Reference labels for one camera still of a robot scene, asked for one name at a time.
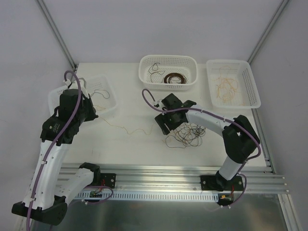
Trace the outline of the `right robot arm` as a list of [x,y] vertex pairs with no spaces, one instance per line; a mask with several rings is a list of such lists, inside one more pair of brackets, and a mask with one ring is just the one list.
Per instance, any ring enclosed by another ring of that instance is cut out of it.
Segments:
[[173,93],[154,102],[154,108],[160,111],[155,120],[165,135],[183,123],[192,123],[222,137],[227,157],[215,176],[205,183],[211,190],[222,192],[231,187],[234,177],[249,156],[255,150],[260,150],[260,140],[244,115],[226,118],[206,111],[194,101],[182,102]]

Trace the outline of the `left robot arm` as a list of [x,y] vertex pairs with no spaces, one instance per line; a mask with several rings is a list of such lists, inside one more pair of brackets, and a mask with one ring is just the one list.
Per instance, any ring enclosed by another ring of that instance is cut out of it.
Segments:
[[66,89],[60,104],[42,125],[39,160],[25,198],[13,204],[12,213],[53,226],[64,219],[68,206],[85,187],[101,184],[100,167],[83,163],[65,185],[57,180],[62,162],[73,138],[83,122],[98,118],[89,94],[77,89]]

